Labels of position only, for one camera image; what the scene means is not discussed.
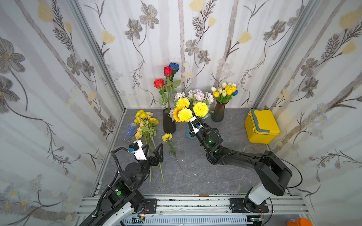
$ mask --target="yellow flower bouquet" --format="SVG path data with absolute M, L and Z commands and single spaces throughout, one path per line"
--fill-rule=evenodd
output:
M 152 118 L 152 116 L 153 116 L 152 112 L 145 112 L 144 110 L 139 110 L 136 113 L 134 122 L 136 124 L 139 124 L 139 127 L 137 129 L 135 137 L 137 140 L 143 137 L 149 146 L 151 146 L 151 141 L 152 141 L 154 148 L 156 148 L 156 144 L 153 137 L 157 135 L 156 130 L 159 121 L 155 118 Z M 161 171 L 162 182 L 165 183 L 165 180 L 163 178 L 161 163 L 159 163 L 159 169 Z

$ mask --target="blue tulip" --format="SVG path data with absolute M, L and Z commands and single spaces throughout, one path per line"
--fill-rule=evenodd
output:
M 179 68 L 179 65 L 178 64 L 176 64 L 176 63 L 170 63 L 170 65 L 169 65 L 172 69 L 177 69 L 177 70 L 179 70 L 180 68 Z

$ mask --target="orange object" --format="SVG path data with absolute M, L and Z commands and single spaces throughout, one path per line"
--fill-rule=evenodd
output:
M 288 226 L 313 226 L 310 220 L 306 218 L 291 219 L 287 222 Z

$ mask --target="tulip bouquet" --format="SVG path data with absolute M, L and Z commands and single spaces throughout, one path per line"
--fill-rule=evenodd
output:
M 214 97 L 216 97 L 217 102 L 219 103 L 227 103 L 229 102 L 233 96 L 236 96 L 238 91 L 236 90 L 236 84 L 229 82 L 223 82 L 221 86 L 218 88 L 211 87 L 211 91 L 213 92 Z

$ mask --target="gray stone table surface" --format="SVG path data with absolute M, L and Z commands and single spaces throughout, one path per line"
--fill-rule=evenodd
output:
M 121 125 L 114 148 L 128 147 L 123 140 L 125 133 L 139 109 L 127 109 Z M 144 109 L 153 113 L 153 117 L 160 121 L 157 129 L 155 143 L 158 145 L 165 134 L 162 124 L 162 109 Z M 250 143 L 245 129 L 245 119 L 249 109 L 227 108 L 224 120 L 214 122 L 208 117 L 205 122 L 212 128 L 218 128 L 223 138 L 223 146 L 232 150 L 248 153 L 261 153 L 266 150 L 264 144 Z M 197 139 L 191 140 L 185 136 L 187 123 L 176 123 L 176 132 L 172 134 L 172 142 L 177 149 L 177 159 L 169 154 L 169 145 L 164 143 L 164 161 L 162 171 L 165 183 L 162 183 L 161 172 L 157 166 L 152 166 L 152 182 L 148 178 L 139 189 L 142 194 L 223 194 L 246 193 L 252 186 L 260 182 L 258 175 L 250 170 L 232 165 L 212 165 L 206 157 L 205 151 L 200 147 Z M 127 164 L 135 162 L 134 155 L 128 152 L 117 152 L 117 158 L 124 169 Z M 105 169 L 100 193 L 109 184 L 117 170 L 112 157 L 109 158 Z

